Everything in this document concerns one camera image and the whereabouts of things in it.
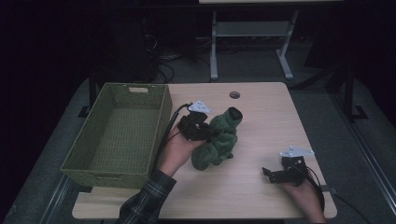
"person's arm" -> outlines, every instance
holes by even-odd
[[[126,201],[120,209],[116,223],[156,223],[163,203],[176,184],[175,172],[204,141],[189,141],[177,127],[169,133],[171,137],[164,150],[159,169],[138,194]]]
[[[291,183],[280,184],[280,186],[290,195],[310,223],[326,223],[317,191],[308,180],[298,187]]]

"green cloth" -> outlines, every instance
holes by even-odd
[[[211,162],[220,165],[224,160],[233,157],[233,146],[238,140],[236,127],[241,123],[242,117],[238,109],[230,107],[222,115],[210,120],[209,126],[220,129],[221,132],[192,152],[191,162],[195,169],[203,171]]]

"plaid sleeve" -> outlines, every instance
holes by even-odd
[[[140,192],[122,205],[116,223],[156,223],[163,203],[175,184],[176,180],[172,177],[160,170],[154,171]]]

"rectangular basket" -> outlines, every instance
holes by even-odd
[[[141,189],[171,111],[167,85],[106,83],[61,171],[83,186]]]

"light wood table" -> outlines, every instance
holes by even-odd
[[[294,218],[303,214],[290,197],[271,184],[262,167],[282,169],[279,152],[290,145],[311,148],[289,91],[283,83],[209,83],[169,85],[173,110],[202,100],[212,108],[209,122],[230,106],[238,108],[243,120],[237,127],[238,141],[233,159],[221,165],[195,170],[191,161],[175,174],[177,184],[163,205],[160,218]],[[231,91],[240,93],[232,99]],[[187,115],[183,109],[178,118]],[[315,156],[306,156],[307,166],[325,184]],[[76,218],[117,218],[121,205],[138,189],[93,188],[78,195]],[[325,217],[335,217],[336,208],[325,192]]]

